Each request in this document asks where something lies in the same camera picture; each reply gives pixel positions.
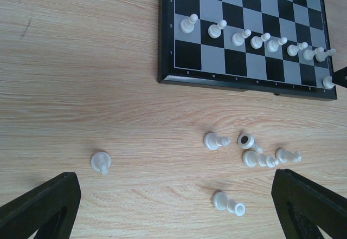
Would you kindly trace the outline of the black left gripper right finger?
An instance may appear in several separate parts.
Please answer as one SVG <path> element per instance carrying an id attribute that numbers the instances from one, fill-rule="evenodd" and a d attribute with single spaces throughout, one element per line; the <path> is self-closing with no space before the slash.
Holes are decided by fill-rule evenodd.
<path id="1" fill-rule="evenodd" d="M 290 169 L 277 169 L 272 198 L 286 238 L 346 238 L 346 198 Z"/>

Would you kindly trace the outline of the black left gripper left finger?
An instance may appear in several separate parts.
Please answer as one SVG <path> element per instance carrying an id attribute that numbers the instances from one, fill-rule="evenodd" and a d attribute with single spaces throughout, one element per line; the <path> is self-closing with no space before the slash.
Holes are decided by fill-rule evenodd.
<path id="1" fill-rule="evenodd" d="M 70 238 L 80 200 L 76 173 L 63 172 L 1 206 L 1 238 Z"/>

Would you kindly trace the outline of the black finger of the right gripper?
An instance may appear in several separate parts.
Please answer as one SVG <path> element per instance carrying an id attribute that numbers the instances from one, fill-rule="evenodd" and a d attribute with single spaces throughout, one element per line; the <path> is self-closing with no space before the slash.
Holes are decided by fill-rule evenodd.
<path id="1" fill-rule="evenodd" d="M 335 85 L 347 88 L 347 67 L 334 72 L 332 76 L 332 82 Z"/>

